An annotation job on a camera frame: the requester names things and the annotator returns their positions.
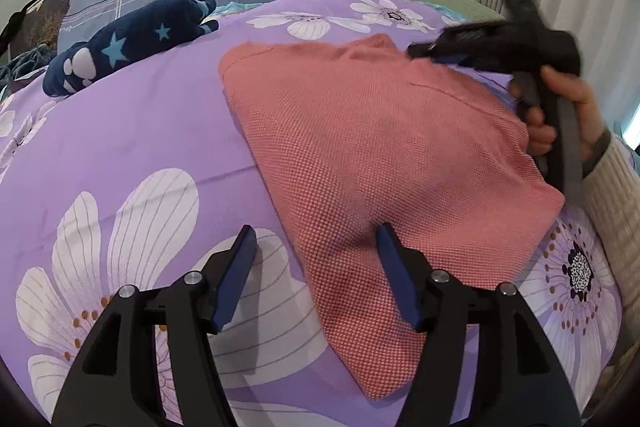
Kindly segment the dark floral pillow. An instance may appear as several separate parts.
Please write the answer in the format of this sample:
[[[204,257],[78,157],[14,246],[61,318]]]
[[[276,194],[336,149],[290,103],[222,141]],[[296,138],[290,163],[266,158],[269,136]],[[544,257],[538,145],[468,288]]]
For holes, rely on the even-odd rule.
[[[44,43],[51,50],[58,45],[58,32],[70,8],[70,0],[37,0],[31,5],[22,26],[8,47],[9,57]]]

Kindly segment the teal knit blanket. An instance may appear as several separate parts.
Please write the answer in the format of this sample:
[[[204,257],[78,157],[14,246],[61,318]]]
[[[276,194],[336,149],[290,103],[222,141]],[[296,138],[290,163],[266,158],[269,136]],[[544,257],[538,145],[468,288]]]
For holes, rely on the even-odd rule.
[[[1,67],[1,88],[6,88],[12,93],[20,91],[29,84],[29,80],[25,78],[47,66],[55,55],[55,50],[41,43],[12,58],[8,64]]]

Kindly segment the navy star plush toy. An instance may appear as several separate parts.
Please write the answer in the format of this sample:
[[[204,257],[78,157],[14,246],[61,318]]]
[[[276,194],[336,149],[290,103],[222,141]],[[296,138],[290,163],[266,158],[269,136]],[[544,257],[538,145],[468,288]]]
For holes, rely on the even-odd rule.
[[[65,98],[119,69],[216,31],[215,0],[157,0],[72,44],[48,65],[42,90]]]

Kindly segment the cream knit right sleeve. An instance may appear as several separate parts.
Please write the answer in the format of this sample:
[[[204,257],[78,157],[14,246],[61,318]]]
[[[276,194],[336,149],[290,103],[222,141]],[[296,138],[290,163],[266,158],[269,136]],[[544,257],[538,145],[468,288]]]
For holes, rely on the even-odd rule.
[[[602,133],[586,164],[585,204],[622,297],[624,320],[639,339],[639,175],[628,148]]]

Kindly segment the green pillow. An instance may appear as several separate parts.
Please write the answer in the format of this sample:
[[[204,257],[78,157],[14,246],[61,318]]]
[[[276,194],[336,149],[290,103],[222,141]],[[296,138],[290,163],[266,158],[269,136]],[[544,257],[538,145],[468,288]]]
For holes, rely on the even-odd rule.
[[[475,0],[411,0],[431,5],[432,8],[452,20],[464,20],[470,23],[492,22],[503,20],[498,12],[480,4]]]

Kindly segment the black garment on bedhead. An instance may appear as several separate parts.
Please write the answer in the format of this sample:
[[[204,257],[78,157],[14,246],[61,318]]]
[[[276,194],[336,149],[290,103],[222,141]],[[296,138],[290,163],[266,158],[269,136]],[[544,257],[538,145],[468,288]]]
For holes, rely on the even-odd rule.
[[[4,26],[4,28],[2,29],[2,33],[1,33],[2,46],[4,46],[6,43],[11,42],[15,37],[15,35],[20,31],[28,9],[31,6],[35,5],[36,2],[37,0],[29,1],[19,11],[14,12],[10,16],[8,22],[6,23],[6,26]]]

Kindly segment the purple floral duvet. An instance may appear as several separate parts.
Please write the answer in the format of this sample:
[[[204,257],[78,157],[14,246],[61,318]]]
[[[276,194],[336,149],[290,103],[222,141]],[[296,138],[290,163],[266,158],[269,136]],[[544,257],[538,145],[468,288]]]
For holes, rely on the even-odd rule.
[[[431,40],[456,14],[406,0],[280,0],[55,100],[39,81],[1,107],[1,358],[48,421],[111,295],[201,268],[251,225],[259,251],[212,340],[243,426],[390,426],[323,337],[303,270],[229,112],[220,58],[245,41]]]

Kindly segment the salmon pink knit sweater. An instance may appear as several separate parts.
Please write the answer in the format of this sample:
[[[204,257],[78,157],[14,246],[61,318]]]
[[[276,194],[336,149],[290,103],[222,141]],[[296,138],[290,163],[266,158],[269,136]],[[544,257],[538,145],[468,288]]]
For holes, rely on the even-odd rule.
[[[378,225],[462,283],[491,288],[523,270],[563,207],[518,117],[388,35],[247,42],[219,74],[323,334],[372,400],[412,380],[424,341],[400,316]]]

